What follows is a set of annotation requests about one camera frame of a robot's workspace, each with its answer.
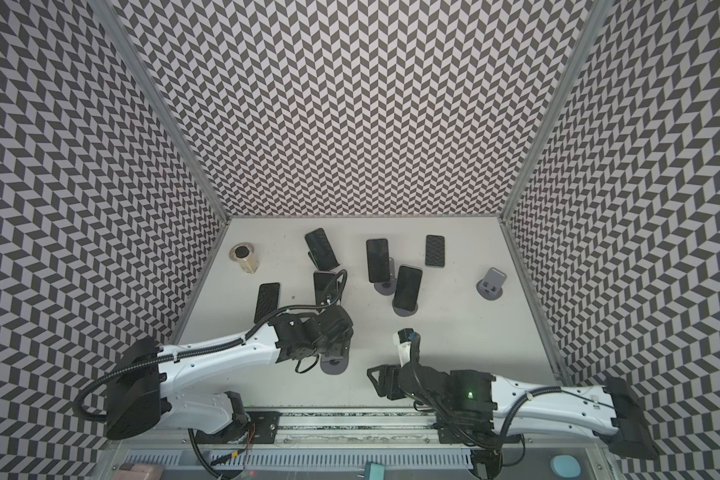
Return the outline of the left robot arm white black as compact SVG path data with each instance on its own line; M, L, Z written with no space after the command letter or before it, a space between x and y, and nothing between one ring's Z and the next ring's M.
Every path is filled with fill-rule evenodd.
M195 344L160 347L138 341L123 355L120 374L106 383L105 436L136 437L153 428L217 435L245 419L239 393L203 393L198 385L236 370L338 357L353 335L340 305L262 318L250 331Z

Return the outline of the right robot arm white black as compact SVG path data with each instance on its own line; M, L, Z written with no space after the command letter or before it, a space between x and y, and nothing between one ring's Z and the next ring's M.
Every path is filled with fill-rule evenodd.
M641 401L621 378L594 386L543 386L413 362L372 367L367 376L378 396L412 400L434 413L438 430L467 446L498 450L522 435L571 435L599 440L622 458L656 460L661 454Z

